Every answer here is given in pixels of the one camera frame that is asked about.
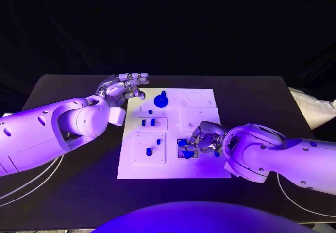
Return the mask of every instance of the white cable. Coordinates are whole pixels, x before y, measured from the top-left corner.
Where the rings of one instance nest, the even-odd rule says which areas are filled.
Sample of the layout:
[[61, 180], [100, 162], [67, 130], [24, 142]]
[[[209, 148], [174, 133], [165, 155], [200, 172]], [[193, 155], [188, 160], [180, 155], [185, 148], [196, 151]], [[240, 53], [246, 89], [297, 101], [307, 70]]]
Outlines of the white cable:
[[288, 200], [292, 202], [292, 204], [294, 204], [297, 207], [299, 207], [302, 210], [308, 211], [309, 213], [312, 213], [312, 214], [315, 214], [315, 215], [321, 215], [321, 216], [325, 216], [325, 217], [336, 217], [336, 216], [333, 216], [333, 215], [320, 214], [320, 213], [317, 213], [317, 212], [314, 212], [314, 211], [307, 210], [305, 208], [302, 208], [302, 207], [289, 199], [288, 195], [285, 194], [284, 189], [282, 189], [281, 184], [279, 184], [279, 179], [278, 179], [278, 186], [279, 186], [279, 189], [281, 189], [281, 191], [282, 191], [282, 194], [285, 195], [285, 197], [288, 198]]
[[24, 188], [33, 181], [36, 181], [36, 179], [44, 174], [44, 172], [48, 170], [50, 166], [54, 164], [56, 160], [59, 158], [56, 158], [51, 162], [51, 164], [48, 165], [48, 167], [46, 168], [46, 170], [23, 185], [20, 186], [15, 190], [12, 190], [10, 193], [4, 194], [0, 199], [5, 198], [10, 194], [12, 194], [15, 191], [18, 191], [21, 188]]
[[60, 165], [61, 160], [63, 160], [63, 155], [61, 155], [61, 157], [60, 157], [60, 160], [59, 160], [59, 163], [57, 163], [57, 166], [56, 166], [53, 172], [51, 172], [50, 175], [47, 176], [46, 180], [40, 183], [40, 185], [38, 185], [31, 191], [28, 191], [24, 195], [21, 195], [18, 198], [15, 198], [14, 200], [11, 200], [11, 201], [7, 202], [5, 204], [0, 205], [0, 207], [2, 207], [4, 205], [7, 205], [7, 204], [12, 203], [14, 201], [17, 201], [18, 199], [21, 199], [27, 194], [30, 194], [30, 193], [43, 185], [43, 183], [48, 180], [48, 178], [50, 178], [51, 175], [54, 174], [54, 171], [56, 171], [56, 169], [57, 169], [57, 167], [59, 167], [59, 165]]

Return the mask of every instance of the white board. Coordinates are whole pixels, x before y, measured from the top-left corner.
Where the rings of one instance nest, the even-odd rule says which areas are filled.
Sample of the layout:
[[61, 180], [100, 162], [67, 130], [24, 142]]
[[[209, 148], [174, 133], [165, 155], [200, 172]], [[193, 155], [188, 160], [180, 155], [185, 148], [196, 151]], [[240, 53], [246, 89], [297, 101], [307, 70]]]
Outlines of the white board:
[[[220, 124], [211, 89], [141, 88], [141, 91], [145, 92], [144, 100], [128, 99], [116, 178], [229, 178], [223, 156], [201, 153], [197, 158], [177, 157], [177, 140], [190, 138], [198, 123]], [[154, 97], [161, 91], [167, 95], [164, 108], [154, 105]], [[155, 119], [154, 126], [149, 126], [151, 119]], [[151, 156], [145, 155], [145, 148], [152, 148]]]

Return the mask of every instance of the table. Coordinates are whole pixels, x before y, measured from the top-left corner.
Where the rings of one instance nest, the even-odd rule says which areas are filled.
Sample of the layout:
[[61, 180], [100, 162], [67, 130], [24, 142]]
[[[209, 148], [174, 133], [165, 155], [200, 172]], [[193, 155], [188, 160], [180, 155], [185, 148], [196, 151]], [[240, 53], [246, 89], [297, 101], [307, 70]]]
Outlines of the table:
[[[24, 109], [89, 96], [106, 77], [44, 75], [33, 88]], [[281, 77], [152, 75], [147, 87], [211, 88], [222, 125], [235, 127], [256, 123], [279, 131], [288, 138], [312, 138]], [[301, 223], [334, 221], [291, 204], [278, 188], [273, 173], [265, 183], [249, 182], [240, 177], [116, 180], [121, 138], [122, 126], [108, 125], [103, 134], [64, 155], [60, 167], [43, 186], [23, 199], [1, 207], [1, 230], [95, 228], [132, 210], [187, 200], [245, 205]], [[0, 177], [1, 194], [25, 183], [46, 166]], [[1, 203], [24, 194], [41, 181], [43, 178]], [[284, 178], [281, 184], [299, 205], [336, 215], [333, 195], [305, 190]]]

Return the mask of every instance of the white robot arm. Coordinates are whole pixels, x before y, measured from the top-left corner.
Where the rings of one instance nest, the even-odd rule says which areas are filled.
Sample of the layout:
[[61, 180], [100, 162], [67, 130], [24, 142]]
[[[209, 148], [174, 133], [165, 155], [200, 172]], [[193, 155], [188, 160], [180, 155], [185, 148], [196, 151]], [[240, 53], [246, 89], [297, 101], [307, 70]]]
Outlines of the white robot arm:
[[245, 179], [262, 183], [269, 171], [297, 186], [336, 195], [336, 143], [286, 139], [256, 124], [227, 130], [203, 121], [190, 144], [181, 151], [217, 152], [226, 158], [223, 168]]
[[110, 75], [96, 93], [0, 118], [0, 176], [28, 170], [90, 142], [106, 124], [122, 125], [126, 98], [145, 98], [147, 73]]

